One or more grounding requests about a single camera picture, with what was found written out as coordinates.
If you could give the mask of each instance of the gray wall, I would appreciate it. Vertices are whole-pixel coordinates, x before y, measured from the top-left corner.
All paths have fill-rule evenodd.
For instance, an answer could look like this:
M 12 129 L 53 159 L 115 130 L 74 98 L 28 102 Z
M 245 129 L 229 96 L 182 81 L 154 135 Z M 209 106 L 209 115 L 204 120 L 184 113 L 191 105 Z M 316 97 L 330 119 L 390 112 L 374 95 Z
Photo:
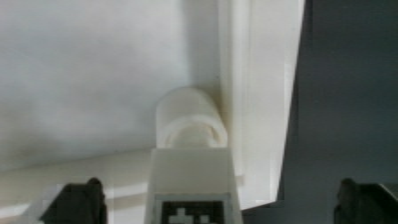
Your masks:
M 280 202 L 245 223 L 332 223 L 339 181 L 398 183 L 398 1 L 307 1 Z

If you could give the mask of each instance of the white wall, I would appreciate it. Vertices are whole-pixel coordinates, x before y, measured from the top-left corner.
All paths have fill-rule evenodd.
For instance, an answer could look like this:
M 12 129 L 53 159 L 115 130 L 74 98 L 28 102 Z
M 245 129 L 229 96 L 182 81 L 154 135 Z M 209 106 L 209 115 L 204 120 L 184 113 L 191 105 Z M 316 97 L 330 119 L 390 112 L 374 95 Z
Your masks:
M 0 171 L 154 147 L 174 88 L 218 97 L 214 0 L 0 1 Z

